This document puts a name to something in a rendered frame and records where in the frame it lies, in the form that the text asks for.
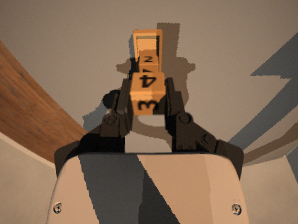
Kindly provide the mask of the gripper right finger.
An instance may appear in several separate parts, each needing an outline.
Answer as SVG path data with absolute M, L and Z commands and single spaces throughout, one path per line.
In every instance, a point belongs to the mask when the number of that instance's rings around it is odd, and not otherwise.
M 172 152 L 203 151 L 223 155 L 234 165 L 240 181 L 243 150 L 223 140 L 217 140 L 193 121 L 193 116 L 185 112 L 181 91 L 175 91 L 173 78 L 165 79 L 165 87 L 165 130 L 172 136 Z

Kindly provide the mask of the orange digit cube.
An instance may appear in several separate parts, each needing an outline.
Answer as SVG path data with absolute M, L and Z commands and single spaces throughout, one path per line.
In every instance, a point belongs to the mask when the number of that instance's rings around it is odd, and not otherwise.
M 134 115 L 163 115 L 166 100 L 164 73 L 133 73 L 129 94 Z
M 158 72 L 158 56 L 157 55 L 140 55 L 139 56 L 139 72 Z

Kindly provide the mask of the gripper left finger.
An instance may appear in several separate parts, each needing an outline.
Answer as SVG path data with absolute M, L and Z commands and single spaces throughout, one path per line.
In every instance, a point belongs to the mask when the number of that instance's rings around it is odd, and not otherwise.
M 102 123 L 84 135 L 80 141 L 55 151 L 57 177 L 64 162 L 74 155 L 84 152 L 125 152 L 125 136 L 132 130 L 133 122 L 130 86 L 131 80 L 123 79 L 121 91 L 115 93 L 111 113 L 102 118 Z

